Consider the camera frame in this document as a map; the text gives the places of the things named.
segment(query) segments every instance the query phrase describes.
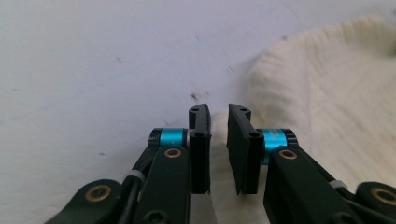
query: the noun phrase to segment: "white fabric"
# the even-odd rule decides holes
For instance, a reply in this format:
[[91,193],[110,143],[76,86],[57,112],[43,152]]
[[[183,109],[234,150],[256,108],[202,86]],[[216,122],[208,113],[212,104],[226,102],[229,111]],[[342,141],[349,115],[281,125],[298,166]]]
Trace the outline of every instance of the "white fabric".
[[[355,192],[396,187],[396,31],[377,16],[294,35],[252,70],[256,128],[291,128],[300,145]],[[227,113],[213,118],[212,200],[219,223],[268,223],[258,195],[235,195],[225,147]]]

